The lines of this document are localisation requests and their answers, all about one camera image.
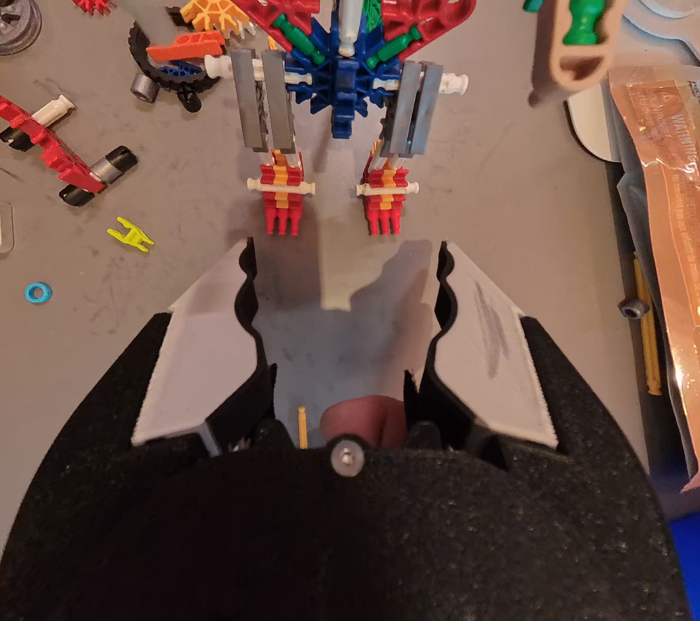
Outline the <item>printed toy packaging bag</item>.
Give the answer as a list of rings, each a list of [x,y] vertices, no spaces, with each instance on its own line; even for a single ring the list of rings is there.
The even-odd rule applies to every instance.
[[[654,270],[670,350],[687,483],[699,490],[699,69],[624,66],[608,74],[645,186]]]

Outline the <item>yellow fan connector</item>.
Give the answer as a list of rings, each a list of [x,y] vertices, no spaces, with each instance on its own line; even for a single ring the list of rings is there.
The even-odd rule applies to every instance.
[[[191,0],[180,9],[180,15],[197,32],[219,31],[224,39],[256,35],[253,22],[232,0]]]

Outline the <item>yellow-green clip piece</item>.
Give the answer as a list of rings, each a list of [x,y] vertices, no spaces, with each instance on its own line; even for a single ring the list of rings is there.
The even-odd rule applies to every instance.
[[[124,228],[124,231],[107,229],[106,232],[112,238],[123,243],[124,245],[138,249],[139,251],[150,251],[155,242],[145,234],[142,228],[121,216],[117,217],[117,222]]]

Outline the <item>grey spoked toy wheel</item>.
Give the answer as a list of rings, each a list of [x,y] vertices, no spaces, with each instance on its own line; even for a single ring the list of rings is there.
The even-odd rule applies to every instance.
[[[1,0],[1,56],[29,48],[41,29],[42,17],[34,0]]]

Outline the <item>red toy axle assembly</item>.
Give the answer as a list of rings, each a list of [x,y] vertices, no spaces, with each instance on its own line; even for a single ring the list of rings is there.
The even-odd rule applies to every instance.
[[[60,95],[30,114],[2,96],[1,119],[8,126],[1,132],[1,141],[20,152],[39,145],[44,164],[66,185],[59,197],[69,206],[82,207],[136,167],[139,160],[129,148],[118,146],[94,165],[87,165],[51,129],[72,109],[74,104]]]

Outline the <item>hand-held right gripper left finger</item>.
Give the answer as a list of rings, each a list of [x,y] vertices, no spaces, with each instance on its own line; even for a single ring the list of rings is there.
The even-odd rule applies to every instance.
[[[194,435],[215,457],[250,448],[274,417],[276,367],[253,326],[256,276],[254,241],[244,238],[170,307],[132,445]]]

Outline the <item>white adjustable book stand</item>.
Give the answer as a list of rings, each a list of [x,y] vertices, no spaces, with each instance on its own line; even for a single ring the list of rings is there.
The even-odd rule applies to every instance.
[[[623,26],[644,34],[646,44],[661,41],[683,44],[699,61],[699,0],[627,0]],[[620,162],[615,109],[606,77],[565,103],[573,136],[582,149],[598,160]]]

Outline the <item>person's right hand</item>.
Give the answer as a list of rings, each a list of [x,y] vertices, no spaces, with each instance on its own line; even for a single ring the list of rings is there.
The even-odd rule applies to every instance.
[[[376,448],[401,448],[407,437],[405,404],[386,396],[341,401],[328,407],[320,418],[326,442],[354,434]]]

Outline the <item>long yellow rods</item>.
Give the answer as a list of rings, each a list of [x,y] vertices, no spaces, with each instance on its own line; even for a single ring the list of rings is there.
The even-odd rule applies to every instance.
[[[647,308],[647,310],[642,313],[640,319],[646,385],[648,392],[652,396],[661,397],[660,353],[652,294],[643,274],[637,252],[634,252],[634,273],[638,300]]]

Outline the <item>blue plastic bin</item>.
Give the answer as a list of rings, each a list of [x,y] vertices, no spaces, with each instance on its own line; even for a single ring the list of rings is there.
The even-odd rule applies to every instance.
[[[670,523],[693,620],[699,620],[699,512]]]

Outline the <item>black toy tire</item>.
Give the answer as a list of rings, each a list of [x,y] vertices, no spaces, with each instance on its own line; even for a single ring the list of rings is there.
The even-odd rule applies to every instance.
[[[134,22],[129,32],[128,45],[129,51],[142,73],[162,89],[172,92],[186,89],[187,91],[203,93],[213,88],[221,80],[219,77],[210,77],[206,71],[186,76],[161,72],[147,56],[146,49],[150,46],[150,41],[137,22]]]

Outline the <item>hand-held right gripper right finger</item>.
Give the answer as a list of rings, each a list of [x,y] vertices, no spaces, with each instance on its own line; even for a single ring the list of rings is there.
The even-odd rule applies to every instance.
[[[453,242],[437,265],[435,318],[421,380],[407,372],[409,442],[496,449],[501,437],[556,449],[558,438],[526,340],[523,312]]]

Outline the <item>orange connector piece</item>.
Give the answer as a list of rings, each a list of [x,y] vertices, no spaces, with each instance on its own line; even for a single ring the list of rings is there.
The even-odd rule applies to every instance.
[[[177,36],[167,46],[149,46],[146,52],[152,60],[169,62],[223,55],[225,39],[220,31],[188,32]]]

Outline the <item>colourful construction toy dinosaur model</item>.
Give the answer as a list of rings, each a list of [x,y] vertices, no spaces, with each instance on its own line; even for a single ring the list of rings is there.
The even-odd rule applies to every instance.
[[[199,50],[210,77],[232,76],[244,144],[260,154],[261,178],[247,186],[261,193],[269,234],[297,235],[303,199],[314,192],[304,180],[295,141],[291,95],[311,112],[331,109],[331,134],[348,139],[368,102],[385,110],[356,193],[363,199],[371,235],[398,234],[407,194],[410,159],[423,155],[439,95],[464,93],[467,79],[436,63],[409,58],[464,23],[477,0],[333,0],[329,30],[316,20],[320,0],[194,0],[181,11],[196,34],[175,37],[165,9],[147,0],[118,0],[141,31],[146,61],[184,55],[186,38],[214,27],[206,10],[223,15],[224,4],[244,14],[275,41],[255,60],[253,49],[222,53],[223,31],[212,48]],[[610,68],[626,0],[520,0],[537,13],[538,32],[529,104],[563,101],[600,83]]]

